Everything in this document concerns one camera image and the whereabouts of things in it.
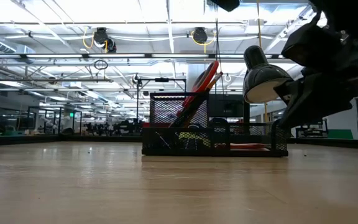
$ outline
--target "hanging cable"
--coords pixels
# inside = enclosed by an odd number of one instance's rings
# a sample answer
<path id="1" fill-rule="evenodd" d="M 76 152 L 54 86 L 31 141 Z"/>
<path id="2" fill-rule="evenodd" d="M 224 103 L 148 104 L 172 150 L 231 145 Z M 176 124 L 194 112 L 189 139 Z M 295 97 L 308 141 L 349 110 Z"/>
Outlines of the hanging cable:
<path id="1" fill-rule="evenodd" d="M 205 44 L 200 44 L 200 43 L 197 43 L 197 41 L 194 39 L 194 31 L 191 32 L 191 39 L 194 41 L 194 43 L 198 44 L 198 45 L 209 45 L 209 44 L 212 44 L 212 42 L 214 42 L 215 40 L 215 37 L 216 37 L 216 33 L 214 33 L 214 38 L 209 41 L 209 43 L 205 43 Z"/>
<path id="2" fill-rule="evenodd" d="M 87 48 L 87 49 L 91 49 L 93 47 L 93 41 L 94 41 L 94 32 L 92 33 L 92 43 L 91 43 L 91 46 L 89 47 L 86 43 L 85 43 L 85 34 L 86 34 L 86 30 L 88 30 L 87 27 L 85 27 L 85 31 L 84 31 L 84 36 L 82 38 L 82 42 L 84 43 L 84 46 Z"/>
<path id="3" fill-rule="evenodd" d="M 259 0 L 256 0 L 257 10 L 258 10 L 258 37 L 259 37 L 259 47 L 262 48 L 262 34 L 260 32 L 260 14 L 259 14 Z"/>
<path id="4" fill-rule="evenodd" d="M 260 14 L 259 14 L 259 0 L 256 0 L 256 6 L 257 6 L 257 10 L 258 10 L 258 36 L 259 36 L 259 47 L 262 48 L 262 34 L 260 31 Z M 265 122 L 267 122 L 267 103 L 264 103 L 265 106 Z"/>

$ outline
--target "pipe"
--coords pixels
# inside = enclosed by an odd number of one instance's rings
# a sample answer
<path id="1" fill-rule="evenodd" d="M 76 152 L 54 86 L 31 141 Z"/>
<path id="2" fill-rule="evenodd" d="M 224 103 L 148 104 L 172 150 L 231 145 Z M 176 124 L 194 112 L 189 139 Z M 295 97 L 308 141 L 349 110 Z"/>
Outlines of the pipe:
<path id="1" fill-rule="evenodd" d="M 67 47 L 69 47 L 70 49 L 72 49 L 74 52 L 77 52 L 73 47 L 70 46 L 69 43 L 67 43 L 65 40 L 63 40 L 61 37 L 59 37 L 59 35 L 57 35 L 53 30 L 51 30 L 51 28 L 49 28 L 49 26 L 47 26 L 44 22 L 42 22 L 36 15 L 34 15 L 33 13 L 31 13 L 28 9 L 25 8 L 24 4 L 17 2 L 16 0 L 11 0 L 11 2 L 13 2 L 16 6 L 19 6 L 21 9 L 23 9 L 25 12 L 29 13 L 35 20 L 38 21 L 39 25 L 45 27 L 49 33 L 51 33 L 54 37 L 58 38 L 60 40 L 61 43 L 63 43 L 64 45 L 66 45 Z"/>
<path id="2" fill-rule="evenodd" d="M 284 29 L 282 29 L 275 37 L 274 39 L 269 43 L 268 46 L 266 46 L 266 48 L 264 48 L 264 52 L 268 52 L 269 50 L 271 50 L 274 46 L 276 46 L 281 40 L 286 40 L 286 38 L 284 38 L 287 33 L 289 33 L 291 30 L 293 30 L 296 25 L 303 21 L 305 18 L 304 16 L 309 16 L 310 12 L 313 12 L 312 7 L 309 5 L 307 6 L 304 10 L 302 10 L 301 13 L 299 13 L 298 18 L 296 18 L 291 25 L 289 25 L 288 27 L 285 26 Z"/>
<path id="3" fill-rule="evenodd" d="M 61 26 L 62 23 L 61 22 L 45 22 L 44 23 L 46 26 Z M 215 22 L 204 22 L 204 21 L 194 21 L 194 22 L 190 22 L 190 21 L 176 21 L 176 22 L 172 22 L 172 24 L 183 24 L 183 25 L 192 25 L 192 26 L 203 26 L 203 25 L 215 25 Z M 227 22 L 219 22 L 220 25 L 222 26 L 237 26 L 237 25 L 241 25 L 243 26 L 244 23 L 241 21 L 227 21 Z M 39 23 L 36 22 L 15 22 L 10 23 L 10 22 L 0 22 L 0 26 L 39 26 Z M 64 22 L 63 23 L 64 26 L 73 26 L 72 22 Z M 166 21 L 161 21 L 161 22 L 76 22 L 75 26 L 78 27 L 86 27 L 86 26 L 90 26 L 90 27 L 104 27 L 104 26 L 108 26 L 108 25 L 167 25 Z"/>
<path id="4" fill-rule="evenodd" d="M 134 86 L 125 78 L 125 76 L 121 73 L 121 71 L 118 70 L 117 67 L 112 66 L 111 68 L 112 68 L 119 76 L 121 76 L 121 79 L 122 79 L 128 86 L 134 87 Z"/>

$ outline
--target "ceiling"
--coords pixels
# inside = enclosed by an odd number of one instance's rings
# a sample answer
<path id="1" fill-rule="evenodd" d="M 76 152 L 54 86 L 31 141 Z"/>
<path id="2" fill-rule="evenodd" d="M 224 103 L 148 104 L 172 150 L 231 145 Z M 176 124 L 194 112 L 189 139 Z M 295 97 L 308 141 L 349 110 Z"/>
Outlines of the ceiling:
<path id="1" fill-rule="evenodd" d="M 27 46 L 37 54 L 104 53 L 103 49 L 95 45 L 92 48 L 86 48 L 84 45 L 84 42 L 88 46 L 91 45 L 92 33 L 97 27 L 107 28 L 108 35 L 116 43 L 118 54 L 214 54 L 217 44 L 214 35 L 219 37 L 219 49 L 222 54 L 243 54 L 249 46 L 259 45 L 258 10 L 257 4 L 252 1 L 242 0 L 240 7 L 232 12 L 222 9 L 215 11 L 209 2 L 204 0 L 24 0 L 21 1 L 23 8 L 19 6 L 18 0 L 14 1 L 0 0 L 0 40 L 7 45 Z M 280 54 L 288 34 L 308 22 L 313 17 L 312 12 L 304 0 L 260 1 L 261 44 L 265 53 Z M 203 45 L 194 43 L 191 32 L 195 27 L 205 28 L 211 44 L 204 48 Z M 32 82 L 22 83 L 26 88 L 66 88 L 67 86 L 62 86 L 62 83 L 50 85 L 46 82 L 37 82 L 36 79 L 64 79 L 70 76 L 70 79 L 88 79 L 88 82 L 81 82 L 81 88 L 133 89 L 132 77 L 135 74 L 141 78 L 187 78 L 190 75 L 197 75 L 192 74 L 189 65 L 207 66 L 210 62 L 146 58 L 107 61 L 109 67 L 100 71 L 97 79 L 108 78 L 111 82 L 89 82 L 89 79 L 96 79 L 98 72 L 93 66 L 94 60 L 64 58 L 35 60 L 32 64 L 0 59 L 0 67 L 12 72 L 0 72 L 0 75 L 13 80 L 34 79 Z M 62 65 L 57 66 L 55 62 L 62 62 Z M 296 66 L 284 58 L 270 62 L 285 70 Z M 223 84 L 218 83 L 218 87 L 221 88 L 223 85 L 225 90 L 240 90 L 247 70 L 245 64 L 241 60 L 228 60 L 221 64 L 221 69 L 227 74 L 227 78 Z M 181 87 L 184 88 L 181 85 L 174 82 L 150 82 L 144 89 L 164 88 L 181 91 Z M 37 93 L 43 96 L 54 94 L 41 91 Z M 134 93 L 114 90 L 97 94 L 113 102 L 119 102 L 120 97 L 134 102 Z M 84 101 L 76 92 L 70 92 L 66 97 L 67 101 Z"/>

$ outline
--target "ceiling beam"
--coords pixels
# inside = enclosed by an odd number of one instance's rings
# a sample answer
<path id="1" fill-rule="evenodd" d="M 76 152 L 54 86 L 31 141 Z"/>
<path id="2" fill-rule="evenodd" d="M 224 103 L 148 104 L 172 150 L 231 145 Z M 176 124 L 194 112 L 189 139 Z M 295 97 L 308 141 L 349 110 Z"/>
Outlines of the ceiling beam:
<path id="1" fill-rule="evenodd" d="M 292 31 L 301 21 L 304 21 L 305 18 L 310 16 L 313 13 L 312 7 L 309 5 L 304 10 L 299 13 L 298 17 L 291 23 L 289 26 L 285 26 L 274 38 L 266 48 L 264 48 L 264 52 L 268 52 L 272 50 L 281 40 L 286 40 L 285 36 Z"/>
<path id="2" fill-rule="evenodd" d="M 13 2 L 16 6 L 19 6 L 19 8 L 23 9 L 25 12 L 30 14 L 35 20 L 38 21 L 39 25 L 41 25 L 44 28 L 46 28 L 49 31 L 49 33 L 51 33 L 54 37 L 58 38 L 60 40 L 60 42 L 63 43 L 65 46 L 67 46 L 68 48 L 72 49 L 72 51 L 74 51 L 74 52 L 78 52 L 72 46 L 70 46 L 70 44 L 68 42 L 66 42 L 61 37 L 59 37 L 59 35 L 57 35 L 51 28 L 49 28 L 48 25 L 46 25 L 44 22 L 42 22 L 36 15 L 34 15 L 28 9 L 26 9 L 24 4 L 22 4 L 21 2 L 17 2 L 16 0 L 11 0 L 11 2 Z"/>

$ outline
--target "mesh desk organizer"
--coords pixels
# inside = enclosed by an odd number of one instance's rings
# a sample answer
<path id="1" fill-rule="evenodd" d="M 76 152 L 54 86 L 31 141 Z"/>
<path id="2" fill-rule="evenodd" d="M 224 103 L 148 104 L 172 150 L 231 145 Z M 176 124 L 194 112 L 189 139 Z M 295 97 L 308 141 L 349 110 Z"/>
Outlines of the mesh desk organizer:
<path id="1" fill-rule="evenodd" d="M 286 132 L 272 123 L 212 123 L 208 116 L 208 94 L 188 128 L 170 128 L 188 97 L 204 93 L 151 93 L 150 127 L 142 133 L 146 156 L 288 156 Z M 234 144 L 260 143 L 263 148 L 238 149 Z"/>

